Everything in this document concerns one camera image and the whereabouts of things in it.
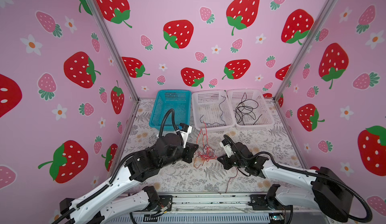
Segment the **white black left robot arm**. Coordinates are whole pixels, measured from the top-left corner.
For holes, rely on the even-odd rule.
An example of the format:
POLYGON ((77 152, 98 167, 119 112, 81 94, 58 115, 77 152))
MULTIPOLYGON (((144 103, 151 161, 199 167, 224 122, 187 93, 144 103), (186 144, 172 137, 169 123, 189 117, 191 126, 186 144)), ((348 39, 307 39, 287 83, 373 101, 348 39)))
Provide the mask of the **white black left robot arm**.
POLYGON ((144 150, 126 155, 112 176, 80 198, 66 198, 60 203, 58 224, 66 219, 69 224, 106 224, 118 216, 136 211, 154 210, 159 195, 153 186, 119 198, 121 194, 156 176, 159 171, 179 161, 192 163, 199 146, 187 141, 192 127, 175 123, 175 111, 165 114, 158 139, 144 150))

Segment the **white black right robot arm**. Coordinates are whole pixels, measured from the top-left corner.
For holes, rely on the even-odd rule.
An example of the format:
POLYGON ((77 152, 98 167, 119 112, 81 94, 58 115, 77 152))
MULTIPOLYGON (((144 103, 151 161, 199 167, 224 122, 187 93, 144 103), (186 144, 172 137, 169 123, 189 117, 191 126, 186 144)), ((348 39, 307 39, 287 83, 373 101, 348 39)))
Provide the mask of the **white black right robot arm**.
POLYGON ((265 196, 270 209, 278 205, 306 207, 319 210, 340 223, 348 220, 369 223, 373 219, 372 210, 366 200, 328 168, 307 170, 282 165, 268 152, 253 155, 244 144, 235 143, 227 135, 224 135, 220 146, 225 154, 217 160, 224 169, 241 168, 247 177, 275 179, 295 186, 294 189, 272 186, 265 196))

